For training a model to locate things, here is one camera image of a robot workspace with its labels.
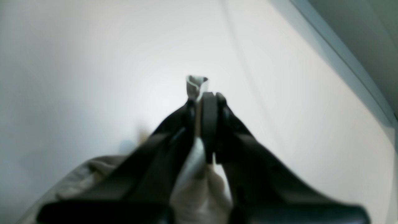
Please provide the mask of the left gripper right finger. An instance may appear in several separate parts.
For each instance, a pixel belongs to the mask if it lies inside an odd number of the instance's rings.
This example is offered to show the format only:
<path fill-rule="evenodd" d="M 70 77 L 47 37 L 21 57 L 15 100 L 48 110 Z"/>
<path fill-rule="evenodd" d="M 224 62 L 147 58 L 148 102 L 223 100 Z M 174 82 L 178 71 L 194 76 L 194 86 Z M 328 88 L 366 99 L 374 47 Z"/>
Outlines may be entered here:
<path fill-rule="evenodd" d="M 221 165 L 233 208 L 229 224 L 369 224 L 360 205 L 314 190 L 258 142 L 221 93 L 202 96 L 201 137 L 208 163 Z"/>

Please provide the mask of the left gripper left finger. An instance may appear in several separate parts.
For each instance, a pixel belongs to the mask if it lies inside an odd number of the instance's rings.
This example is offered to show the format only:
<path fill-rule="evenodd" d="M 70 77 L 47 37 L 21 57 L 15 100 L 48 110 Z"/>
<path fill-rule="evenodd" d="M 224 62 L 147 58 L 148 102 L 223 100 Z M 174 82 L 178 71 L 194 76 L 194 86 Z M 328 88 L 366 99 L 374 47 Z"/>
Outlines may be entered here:
<path fill-rule="evenodd" d="M 84 193 L 44 205 L 39 224 L 171 224 L 169 205 L 194 142 L 195 102 L 169 115 L 132 155 Z"/>

